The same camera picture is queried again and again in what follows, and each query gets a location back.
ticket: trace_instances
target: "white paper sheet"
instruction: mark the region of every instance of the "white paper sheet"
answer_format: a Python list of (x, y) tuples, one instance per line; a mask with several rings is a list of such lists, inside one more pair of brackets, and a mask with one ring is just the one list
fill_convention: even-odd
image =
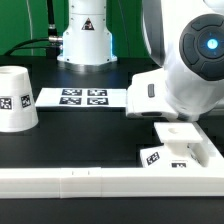
[(126, 89), (42, 88), (36, 107), (126, 107)]

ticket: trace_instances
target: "white container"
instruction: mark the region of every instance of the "white container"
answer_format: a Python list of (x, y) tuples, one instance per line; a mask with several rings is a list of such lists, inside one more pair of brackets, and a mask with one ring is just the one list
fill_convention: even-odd
[(0, 67), (0, 132), (18, 132), (38, 123), (28, 71)]

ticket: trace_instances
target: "green wall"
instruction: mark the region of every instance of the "green wall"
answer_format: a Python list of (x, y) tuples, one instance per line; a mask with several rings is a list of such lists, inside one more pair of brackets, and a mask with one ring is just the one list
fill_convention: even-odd
[[(113, 34), (114, 54), (118, 57), (148, 57), (141, 32), (141, 0), (120, 0), (124, 10), (130, 52), (118, 0), (107, 2), (107, 27)], [(46, 0), (29, 0), (33, 22), (33, 38), (47, 37)], [(55, 22), (60, 35), (68, 25), (68, 1), (54, 0)], [(26, 0), (0, 1), (0, 54), (14, 45), (30, 40), (30, 24)], [(34, 50), (34, 55), (45, 55), (43, 49)], [(31, 55), (31, 50), (20, 50), (13, 55)]]

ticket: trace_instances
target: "black tabletop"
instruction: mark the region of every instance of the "black tabletop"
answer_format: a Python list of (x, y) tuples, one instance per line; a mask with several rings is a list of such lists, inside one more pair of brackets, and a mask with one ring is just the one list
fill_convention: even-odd
[[(41, 88), (127, 89), (148, 59), (120, 59), (115, 68), (79, 73), (44, 57), (0, 57), (29, 70), (34, 98)], [(128, 119), (124, 108), (38, 108), (39, 124), (0, 133), (1, 168), (140, 167), (139, 151), (160, 145), (153, 128), (165, 119)], [(221, 153), (224, 117), (199, 125)], [(82, 198), (0, 200), (1, 223), (223, 223), (223, 198)]]

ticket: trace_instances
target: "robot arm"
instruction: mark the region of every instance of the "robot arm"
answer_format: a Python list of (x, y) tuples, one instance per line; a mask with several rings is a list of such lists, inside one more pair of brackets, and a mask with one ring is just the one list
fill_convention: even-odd
[[(142, 4), (145, 43), (152, 59), (163, 67), (159, 82), (165, 83), (164, 101), (156, 103), (161, 88), (155, 86), (149, 103), (167, 104), (177, 118), (196, 121), (224, 97), (224, 2), (143, 0)], [(166, 116), (169, 109), (164, 108)]]

